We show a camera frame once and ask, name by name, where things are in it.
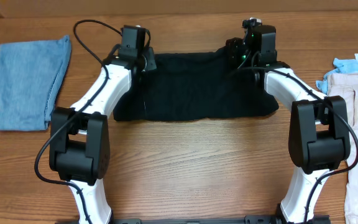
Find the light blue garment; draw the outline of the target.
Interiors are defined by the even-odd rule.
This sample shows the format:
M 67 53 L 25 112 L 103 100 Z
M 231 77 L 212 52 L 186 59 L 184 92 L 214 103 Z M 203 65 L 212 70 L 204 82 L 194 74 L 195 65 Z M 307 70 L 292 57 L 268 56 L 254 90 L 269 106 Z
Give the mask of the light blue garment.
M 319 91 L 327 94 L 328 76 L 333 73 L 352 74 L 358 73 L 358 54 L 354 54 L 355 59 L 338 59 L 333 61 L 334 69 L 323 76 L 322 80 L 316 80 L 316 87 Z

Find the folded blue denim cloth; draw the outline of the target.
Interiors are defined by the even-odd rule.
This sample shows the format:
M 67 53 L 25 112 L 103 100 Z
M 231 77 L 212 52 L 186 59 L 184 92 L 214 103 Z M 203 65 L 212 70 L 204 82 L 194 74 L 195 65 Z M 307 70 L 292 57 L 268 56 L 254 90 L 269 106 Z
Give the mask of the folded blue denim cloth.
M 0 131 L 44 131 L 71 55 L 70 36 L 0 45 Z

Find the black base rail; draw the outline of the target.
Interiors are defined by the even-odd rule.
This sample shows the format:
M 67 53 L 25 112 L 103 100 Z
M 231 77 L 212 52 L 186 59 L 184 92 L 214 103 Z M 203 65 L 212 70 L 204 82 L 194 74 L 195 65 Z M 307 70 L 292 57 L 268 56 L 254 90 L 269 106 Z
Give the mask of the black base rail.
M 244 218 L 213 218 L 199 220 L 140 220 L 116 219 L 114 224 L 274 224 L 285 223 L 274 215 L 247 215 Z

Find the black shorts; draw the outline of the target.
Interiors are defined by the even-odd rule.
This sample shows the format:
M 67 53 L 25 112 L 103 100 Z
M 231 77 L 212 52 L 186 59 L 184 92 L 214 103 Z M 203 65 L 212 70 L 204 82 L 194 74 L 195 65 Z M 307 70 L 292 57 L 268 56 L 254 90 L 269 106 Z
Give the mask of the black shorts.
M 250 71 L 233 74 L 227 50 L 157 54 L 113 111 L 116 121 L 192 121 L 268 116 L 276 99 L 255 86 Z

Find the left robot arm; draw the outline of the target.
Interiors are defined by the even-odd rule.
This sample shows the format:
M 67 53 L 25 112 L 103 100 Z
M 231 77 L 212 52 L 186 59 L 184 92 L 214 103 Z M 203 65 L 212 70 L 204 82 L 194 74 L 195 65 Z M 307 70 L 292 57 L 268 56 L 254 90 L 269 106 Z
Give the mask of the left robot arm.
M 80 215 L 78 223 L 114 223 L 103 177 L 110 160 L 108 119 L 136 78 L 156 68 L 151 34 L 141 26 L 118 30 L 121 43 L 100 61 L 101 71 L 91 88 L 69 108 L 52 113 L 49 166 L 57 185 L 70 188 Z

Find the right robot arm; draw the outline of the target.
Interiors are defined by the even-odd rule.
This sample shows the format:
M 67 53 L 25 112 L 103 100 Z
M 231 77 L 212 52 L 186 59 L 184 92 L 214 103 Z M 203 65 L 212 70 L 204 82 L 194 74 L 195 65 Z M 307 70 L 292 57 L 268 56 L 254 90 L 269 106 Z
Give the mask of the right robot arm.
M 340 173 L 350 154 L 352 130 L 346 102 L 326 96 L 298 78 L 277 59 L 276 28 L 250 18 L 242 22 L 245 36 L 231 39 L 232 75 L 249 75 L 255 86 L 275 97 L 290 111 L 288 152 L 295 168 L 284 199 L 274 215 L 247 215 L 245 223 L 330 223 L 315 216 L 314 206 L 328 177 Z

